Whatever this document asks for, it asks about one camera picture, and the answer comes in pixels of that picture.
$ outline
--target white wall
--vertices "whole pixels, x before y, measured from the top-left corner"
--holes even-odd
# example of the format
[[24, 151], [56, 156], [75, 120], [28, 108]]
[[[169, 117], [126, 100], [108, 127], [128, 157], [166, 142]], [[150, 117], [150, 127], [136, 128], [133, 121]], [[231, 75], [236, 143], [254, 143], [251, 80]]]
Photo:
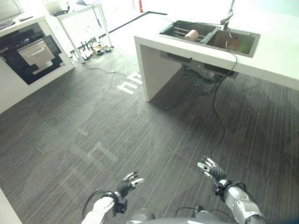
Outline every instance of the white wall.
[[[144, 11], [171, 14], [229, 10], [231, 0], [142, 0]], [[299, 0], [235, 0], [234, 10], [264, 10], [299, 16]]]

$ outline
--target stainless steel sink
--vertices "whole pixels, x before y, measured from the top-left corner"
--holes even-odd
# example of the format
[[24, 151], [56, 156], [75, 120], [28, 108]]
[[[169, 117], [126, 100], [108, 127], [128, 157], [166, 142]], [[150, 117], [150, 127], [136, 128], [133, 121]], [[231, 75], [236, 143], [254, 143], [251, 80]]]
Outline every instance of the stainless steel sink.
[[[231, 38], [229, 31], [221, 30], [221, 28], [222, 26], [214, 26], [204, 23], [176, 21], [162, 30], [160, 34], [169, 38], [208, 48], [223, 51], [230, 50], [232, 53], [238, 55], [253, 57], [260, 34], [230, 29], [231, 36], [233, 37]], [[199, 38], [196, 42], [184, 39], [184, 36], [192, 29], [195, 29], [199, 34]]]
[[229, 49], [236, 54], [253, 57], [260, 34], [231, 30], [231, 35], [233, 39], [230, 38], [228, 31], [217, 30], [206, 46], [224, 51]]
[[186, 22], [186, 21], [176, 21], [175, 23], [169, 25], [164, 30], [162, 30], [160, 34], [166, 35], [170, 38], [175, 38], [175, 39], [180, 39], [182, 41], [190, 42], [184, 40], [184, 37], [190, 30], [193, 29], [197, 31], [197, 33], [199, 34], [199, 38], [197, 42], [191, 42], [191, 43], [199, 43], [208, 34], [212, 34], [212, 32], [216, 29], [216, 26]]

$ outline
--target kitchen island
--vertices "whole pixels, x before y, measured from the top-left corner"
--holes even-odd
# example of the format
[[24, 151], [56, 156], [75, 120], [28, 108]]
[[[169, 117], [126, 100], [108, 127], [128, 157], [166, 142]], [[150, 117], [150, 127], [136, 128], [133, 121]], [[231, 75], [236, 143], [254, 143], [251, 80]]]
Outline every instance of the kitchen island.
[[[201, 14], [196, 20], [185, 17], [178, 19], [217, 22], [210, 13], [208, 16]], [[256, 12], [253, 19], [252, 12], [236, 12], [229, 27], [261, 35], [253, 57], [237, 55], [238, 62], [233, 71], [299, 90], [298, 17]], [[181, 68], [180, 63], [162, 58], [161, 51], [227, 70], [232, 69], [235, 63], [235, 57], [229, 52], [176, 40], [159, 32], [136, 34], [135, 45], [147, 101]]]

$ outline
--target power cord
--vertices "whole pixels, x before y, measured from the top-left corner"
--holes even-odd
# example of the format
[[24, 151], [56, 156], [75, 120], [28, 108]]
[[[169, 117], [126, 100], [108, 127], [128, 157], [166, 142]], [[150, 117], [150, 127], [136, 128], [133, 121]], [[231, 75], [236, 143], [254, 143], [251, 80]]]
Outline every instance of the power cord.
[[104, 71], [105, 73], [108, 73], [108, 74], [115, 74], [115, 73], [119, 73], [119, 74], [122, 74], [123, 76], [127, 77], [123, 72], [121, 71], [106, 71], [105, 69], [102, 69], [100, 67], [96, 67], [96, 68], [90, 68], [90, 67], [87, 67], [84, 65], [84, 63], [81, 63], [81, 62], [76, 62], [74, 60], [71, 60], [72, 62], [75, 62], [75, 63], [78, 63], [78, 64], [81, 64], [84, 68], [87, 68], [89, 70], [102, 70]]
[[96, 195], [98, 195], [98, 194], [103, 194], [103, 193], [105, 193], [104, 190], [96, 190], [95, 192], [93, 192], [93, 193], [88, 197], [87, 201], [86, 201], [85, 204], [84, 204], [83, 210], [82, 210], [82, 220], [85, 219], [85, 216], [86, 216], [86, 208], [87, 208], [87, 205], [88, 205], [88, 203], [90, 202], [90, 200], [91, 200], [94, 196], [96, 196]]
[[[197, 208], [192, 208], [192, 207], [180, 207], [176, 210], [176, 214], [175, 214], [175, 218], [178, 217], [178, 211], [180, 211], [181, 209], [190, 209], [190, 210], [197, 210]], [[226, 215], [230, 220], [232, 220], [234, 223], [237, 223], [228, 213], [223, 212], [221, 210], [218, 209], [210, 209], [210, 210], [206, 210], [207, 212], [211, 212], [211, 211], [219, 211], [222, 212], [224, 215]]]
[[237, 186], [237, 187], [241, 188], [243, 191], [245, 191], [249, 195], [251, 200], [256, 204], [256, 201], [254, 200], [253, 196], [247, 191], [245, 183], [236, 182], [236, 183], [233, 183], [232, 185], [230, 185], [229, 187], [233, 187], [233, 186]]
[[233, 69], [235, 68], [237, 62], [238, 62], [238, 57], [233, 54], [229, 49], [228, 49], [228, 41], [231, 40], [231, 39], [228, 39], [225, 43], [225, 48], [227, 49], [227, 51], [235, 57], [235, 63], [234, 63], [234, 66], [232, 67], [232, 69], [227, 73], [227, 75], [224, 77], [223, 80], [221, 80], [220, 84], [217, 86], [217, 89], [215, 90], [215, 94], [214, 94], [214, 97], [213, 97], [213, 102], [212, 102], [212, 109], [213, 109], [213, 112], [215, 113], [215, 115], [218, 117], [218, 119], [220, 120], [221, 122], [221, 126], [222, 126], [222, 130], [223, 130], [223, 134], [222, 134], [222, 137], [220, 139], [220, 141], [213, 147], [211, 153], [210, 153], [210, 158], [213, 159], [213, 152], [215, 151], [215, 149], [222, 143], [223, 139], [224, 139], [224, 136], [225, 136], [225, 126], [223, 124], [223, 121], [221, 119], [221, 117], [219, 116], [219, 114], [217, 113], [217, 111], [215, 110], [215, 100], [216, 100], [216, 94], [217, 94], [217, 91], [219, 90], [219, 87], [221, 85], [221, 83], [229, 76], [229, 74], [233, 71]]
[[192, 208], [192, 207], [180, 207], [176, 210], [176, 215], [175, 218], [178, 217], [178, 211], [182, 210], [182, 209], [191, 209], [191, 210], [197, 210], [197, 208]]

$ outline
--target white countertop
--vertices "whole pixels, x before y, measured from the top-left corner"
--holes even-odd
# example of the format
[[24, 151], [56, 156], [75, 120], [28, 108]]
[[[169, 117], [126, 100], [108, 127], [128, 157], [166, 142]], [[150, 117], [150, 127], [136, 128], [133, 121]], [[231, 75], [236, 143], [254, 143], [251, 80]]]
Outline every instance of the white countertop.
[[[268, 80], [299, 90], [299, 17], [271, 12], [234, 12], [229, 27], [261, 35], [253, 58], [237, 55], [234, 71]], [[196, 19], [188, 16], [169, 17], [170, 20], [219, 23], [218, 14], [202, 11]], [[164, 28], [166, 20], [161, 21]], [[136, 41], [196, 61], [231, 69], [235, 58], [228, 52], [167, 38], [158, 32], [135, 35]]]
[[6, 27], [6, 28], [0, 30], [0, 37], [5, 36], [5, 35], [7, 35], [9, 33], [12, 33], [14, 31], [19, 30], [19, 29], [21, 29], [23, 27], [26, 27], [28, 25], [31, 25], [33, 23], [45, 20], [45, 18], [46, 18], [44, 15], [34, 15], [32, 18], [27, 19], [27, 20], [25, 20], [23, 22], [19, 21], [19, 19], [21, 19], [21, 18], [27, 18], [27, 17], [30, 17], [30, 15], [26, 14], [26, 13], [23, 13], [23, 14], [20, 14], [20, 15], [17, 15], [17, 16], [5, 19], [6, 21], [13, 20], [13, 21], [15, 21], [15, 24], [11, 25], [10, 27]]

